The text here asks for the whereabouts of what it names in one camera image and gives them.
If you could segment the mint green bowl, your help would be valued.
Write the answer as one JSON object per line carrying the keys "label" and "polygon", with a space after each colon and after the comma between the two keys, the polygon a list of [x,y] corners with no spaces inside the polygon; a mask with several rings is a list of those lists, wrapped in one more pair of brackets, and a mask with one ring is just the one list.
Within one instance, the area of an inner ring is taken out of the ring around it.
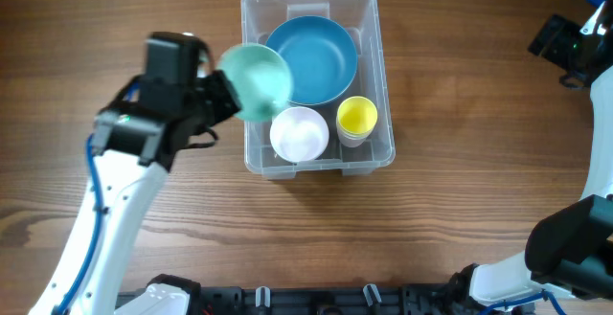
{"label": "mint green bowl", "polygon": [[274,50],[258,43],[228,49],[218,63],[238,95],[245,122],[272,120],[288,107],[293,94],[293,77],[285,60]]}

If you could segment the pink bowl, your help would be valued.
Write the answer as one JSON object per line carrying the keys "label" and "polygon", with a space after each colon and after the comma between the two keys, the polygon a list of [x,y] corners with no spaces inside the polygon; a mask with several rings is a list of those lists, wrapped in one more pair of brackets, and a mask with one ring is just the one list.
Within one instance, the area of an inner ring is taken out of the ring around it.
{"label": "pink bowl", "polygon": [[309,162],[328,147],[329,127],[317,111],[290,107],[272,121],[269,139],[274,151],[287,162]]}

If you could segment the dark blue plate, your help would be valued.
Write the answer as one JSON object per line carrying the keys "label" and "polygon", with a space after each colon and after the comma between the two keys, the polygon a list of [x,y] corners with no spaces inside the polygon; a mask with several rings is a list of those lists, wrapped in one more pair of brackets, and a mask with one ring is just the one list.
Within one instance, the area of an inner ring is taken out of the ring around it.
{"label": "dark blue plate", "polygon": [[290,101],[318,106],[335,101],[355,78],[358,53],[350,34],[322,16],[285,21],[266,40],[266,46],[287,63],[293,77]]}

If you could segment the cream cup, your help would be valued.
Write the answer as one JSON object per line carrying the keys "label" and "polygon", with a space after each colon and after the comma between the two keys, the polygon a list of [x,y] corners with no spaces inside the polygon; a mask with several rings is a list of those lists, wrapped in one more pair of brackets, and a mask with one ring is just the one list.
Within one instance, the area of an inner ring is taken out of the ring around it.
{"label": "cream cup", "polygon": [[373,132],[371,129],[367,130],[365,133],[350,133],[347,129],[345,129],[341,124],[337,124],[336,125],[336,129],[337,129],[337,134],[339,137],[339,140],[341,142],[344,141],[364,141],[366,140],[371,133]]}

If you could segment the yellow cup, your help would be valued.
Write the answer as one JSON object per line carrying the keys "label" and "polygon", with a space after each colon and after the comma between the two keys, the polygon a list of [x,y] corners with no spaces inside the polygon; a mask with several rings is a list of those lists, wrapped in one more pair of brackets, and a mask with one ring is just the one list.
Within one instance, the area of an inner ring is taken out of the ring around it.
{"label": "yellow cup", "polygon": [[336,119],[340,127],[351,135],[368,135],[375,128],[378,111],[368,98],[353,96],[338,106]]}

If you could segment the pink cup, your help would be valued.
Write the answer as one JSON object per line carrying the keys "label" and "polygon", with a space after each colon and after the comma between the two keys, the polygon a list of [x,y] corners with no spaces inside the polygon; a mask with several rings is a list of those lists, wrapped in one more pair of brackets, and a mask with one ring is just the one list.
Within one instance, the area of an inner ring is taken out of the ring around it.
{"label": "pink cup", "polygon": [[366,137],[353,137],[353,136],[339,136],[339,142],[346,147],[358,147],[366,141]]}

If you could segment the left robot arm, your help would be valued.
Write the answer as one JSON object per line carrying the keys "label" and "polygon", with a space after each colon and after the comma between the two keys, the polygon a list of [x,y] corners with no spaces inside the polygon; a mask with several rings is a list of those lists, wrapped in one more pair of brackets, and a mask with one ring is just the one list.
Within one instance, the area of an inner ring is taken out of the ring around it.
{"label": "left robot arm", "polygon": [[33,314],[111,314],[145,214],[192,136],[240,110],[220,70],[133,78],[97,115],[84,145],[88,183],[57,268]]}

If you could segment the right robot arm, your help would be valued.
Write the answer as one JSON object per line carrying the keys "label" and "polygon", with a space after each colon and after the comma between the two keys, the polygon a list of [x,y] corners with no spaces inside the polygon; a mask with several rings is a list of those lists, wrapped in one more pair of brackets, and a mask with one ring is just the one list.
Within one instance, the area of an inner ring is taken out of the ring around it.
{"label": "right robot arm", "polygon": [[581,199],[539,221],[523,252],[472,265],[440,294],[449,314],[494,314],[564,299],[612,297],[612,13],[579,26],[552,16],[529,50],[565,72],[560,83],[588,90],[593,108],[590,167]]}

